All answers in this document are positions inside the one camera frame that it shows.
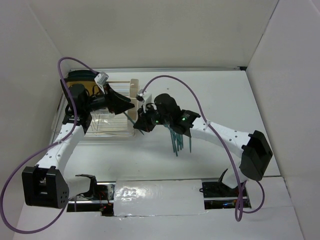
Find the purple cable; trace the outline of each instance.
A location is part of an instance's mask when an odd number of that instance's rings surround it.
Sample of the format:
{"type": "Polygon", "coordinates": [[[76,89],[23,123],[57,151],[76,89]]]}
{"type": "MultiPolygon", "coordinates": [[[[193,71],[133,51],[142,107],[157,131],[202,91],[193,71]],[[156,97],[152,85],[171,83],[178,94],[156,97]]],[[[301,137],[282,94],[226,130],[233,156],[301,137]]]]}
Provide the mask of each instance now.
{"type": "MultiPolygon", "coordinates": [[[[159,76],[156,76],[154,78],[152,78],[146,85],[145,87],[143,88],[142,90],[142,93],[144,93],[147,89],[147,87],[156,79],[159,79],[159,78],[170,78],[170,79],[174,79],[178,82],[180,82],[181,84],[183,84],[190,92],[191,94],[193,95],[198,107],[199,107],[199,110],[200,110],[200,113],[201,113],[201,116],[203,117],[203,120],[205,122],[207,122],[207,119],[205,117],[205,114],[204,114],[204,111],[201,107],[201,104],[199,102],[199,99],[198,97],[196,96],[195,92],[182,80],[180,80],[179,78],[177,77],[174,77],[174,76],[170,76],[170,75],[159,75],[159,76]]],[[[241,219],[242,219],[242,216],[243,216],[243,213],[247,213],[247,214],[252,214],[252,213],[255,213],[257,211],[259,211],[261,209],[261,207],[263,206],[264,202],[265,202],[265,191],[264,191],[264,188],[263,186],[261,185],[260,182],[257,181],[257,183],[260,185],[261,189],[262,189],[262,202],[260,204],[260,206],[253,210],[253,211],[244,211],[244,200],[243,200],[243,189],[241,187],[241,182],[240,182],[240,177],[239,177],[239,174],[238,174],[238,171],[237,171],[237,167],[236,167],[236,164],[235,164],[235,161],[231,155],[231,152],[230,150],[228,149],[225,141],[222,139],[222,137],[220,136],[220,134],[214,129],[213,126],[211,126],[210,124],[208,125],[209,128],[214,132],[214,134],[218,137],[218,139],[220,140],[220,142],[222,143],[229,159],[230,159],[230,162],[231,162],[231,165],[232,165],[232,168],[233,168],[233,171],[234,171],[234,175],[235,175],[235,179],[236,179],[236,182],[238,184],[238,189],[239,189],[239,195],[238,195],[238,198],[237,198],[237,201],[236,201],[236,207],[235,207],[235,211],[234,211],[234,216],[235,216],[235,220],[237,222],[240,222],[241,219]]]]}
{"type": "MultiPolygon", "coordinates": [[[[98,72],[94,71],[91,67],[89,67],[88,65],[84,64],[82,61],[79,61],[78,59],[75,59],[73,57],[62,57],[59,59],[58,61],[58,64],[57,64],[57,67],[58,67],[58,72],[59,72],[59,76],[60,76],[60,79],[62,81],[62,84],[66,90],[66,93],[67,95],[69,96],[70,100],[71,100],[71,104],[72,104],[72,108],[74,109],[74,123],[73,123],[73,127],[71,129],[71,131],[64,137],[60,140],[60,142],[63,142],[65,141],[72,133],[73,131],[75,130],[76,128],[76,125],[77,125],[77,118],[78,118],[78,114],[77,114],[77,109],[76,109],[76,104],[72,98],[72,95],[71,95],[71,92],[70,90],[68,89],[68,86],[67,86],[67,83],[65,81],[65,78],[62,74],[62,71],[61,71],[61,62],[63,60],[66,60],[66,59],[69,59],[69,60],[73,60],[73,61],[76,61],[80,64],[82,64],[83,66],[85,66],[86,68],[88,68],[91,72],[93,72],[94,74],[97,74],[98,72]]],[[[36,153],[32,154],[31,156],[29,156],[27,159],[25,159],[22,163],[19,164],[19,166],[17,166],[13,172],[10,174],[10,176],[8,177],[8,179],[5,181],[4,183],[4,186],[2,188],[2,191],[1,191],[1,195],[0,195],[0,215],[1,215],[1,218],[3,220],[3,223],[12,231],[16,232],[16,233],[19,233],[19,234],[35,234],[35,233],[38,233],[38,232],[41,232],[47,228],[49,228],[51,225],[53,225],[58,219],[59,217],[62,215],[62,213],[64,212],[65,208],[64,207],[61,212],[59,213],[58,216],[56,216],[56,218],[50,222],[48,225],[42,227],[42,228],[39,228],[39,229],[36,229],[36,230],[31,230],[31,231],[25,231],[25,230],[20,230],[20,229],[17,229],[15,228],[14,226],[12,226],[6,216],[5,216],[5,212],[4,212],[4,197],[5,197],[5,192],[6,192],[6,189],[8,187],[8,184],[10,183],[11,179],[13,178],[13,176],[17,173],[17,171],[24,165],[26,164],[28,161],[30,161],[32,158],[34,158],[35,156],[37,156],[38,154],[42,153],[43,151],[45,150],[48,150],[56,145],[58,145],[59,143],[58,142],[54,142],[52,144],[50,144],[49,146],[46,146],[45,148],[42,148],[41,150],[37,151],[36,153]]]]}

